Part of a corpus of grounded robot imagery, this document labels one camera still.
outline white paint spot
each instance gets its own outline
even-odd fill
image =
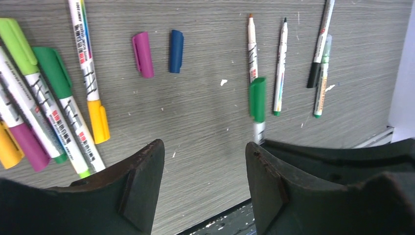
[[[206,225],[206,228],[209,228],[209,227],[210,227],[210,226],[212,226],[214,223],[215,223],[215,221],[213,221],[213,222],[211,222],[211,223],[208,223],[208,224]]]
[[[325,92],[327,92],[327,91],[329,91],[329,90],[333,89],[333,87],[335,87],[335,85],[331,85],[331,86],[327,87],[327,88],[325,89]]]
[[[223,86],[223,84],[227,83],[228,81],[226,79],[222,79],[221,81],[221,86]]]

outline marker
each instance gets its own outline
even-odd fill
[[[35,171],[43,170],[50,161],[50,157],[41,147],[32,130],[26,125],[12,102],[7,97],[3,85],[0,85],[0,117],[7,125],[20,149],[26,155]]]
[[[333,13],[333,7],[334,0],[327,0],[324,8],[324,15],[322,20],[322,26],[320,29],[319,39],[317,40],[316,54],[314,55],[314,61],[311,65],[310,77],[308,78],[307,88],[316,87],[317,81],[319,80],[324,44],[328,33],[328,27],[330,25],[331,13]]]
[[[323,58],[322,58],[322,71],[320,75],[319,86],[317,88],[316,103],[314,106],[314,117],[320,118],[323,114],[323,105],[325,97],[325,88],[327,86],[327,71],[328,71],[328,59],[330,57],[331,49],[331,35],[327,35],[327,39],[324,46]]]
[[[255,38],[255,24],[252,14],[248,19],[248,54],[249,54],[249,77],[253,82],[258,78],[258,61],[256,55],[256,38]]]
[[[83,0],[68,0],[72,17],[79,64],[87,88],[88,111],[90,113],[93,137],[99,144],[110,139],[107,114],[99,99],[98,84],[93,66],[90,33],[88,31],[87,12]]]
[[[0,120],[0,149],[0,163],[4,169],[14,167],[24,156],[22,149],[2,120]]]
[[[0,20],[0,35],[3,35],[4,24]],[[12,94],[48,155],[56,163],[65,162],[68,158],[64,149],[2,47],[0,47],[0,71],[5,88]]]
[[[88,165],[81,150],[76,144],[55,98],[50,93],[49,87],[37,67],[36,57],[15,19],[0,18],[0,36],[65,148],[76,173],[81,178],[89,176]]]
[[[281,29],[279,40],[278,63],[277,63],[277,84],[274,94],[274,115],[279,116],[282,108],[282,88],[284,86],[285,57],[287,54],[288,25],[287,18],[284,18],[284,25]]]
[[[105,165],[99,156],[98,150],[93,143],[92,136],[87,125],[82,118],[78,105],[72,96],[72,82],[59,53],[50,47],[33,47],[33,52],[37,57],[40,66],[45,72],[52,89],[64,108],[64,113],[69,119],[69,123],[75,130],[75,134],[81,143],[82,149],[87,156],[94,172],[105,169]]]
[[[250,110],[254,119],[254,142],[257,144],[265,141],[266,91],[265,77],[255,79],[249,87]]]

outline black marker cap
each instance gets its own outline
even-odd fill
[[[307,88],[317,87],[317,82],[319,81],[321,63],[315,63],[311,65],[310,77],[308,77]]]

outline purple marker cap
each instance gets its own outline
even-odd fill
[[[137,70],[145,78],[154,77],[148,32],[139,33],[132,38]]]
[[[9,130],[33,169],[35,171],[43,170],[49,164],[50,157],[40,145],[33,131],[25,123],[9,127]]]

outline blue marker cap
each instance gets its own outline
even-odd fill
[[[169,68],[169,71],[172,73],[180,73],[180,67],[182,66],[183,57],[183,43],[183,33],[173,29],[171,31]]]

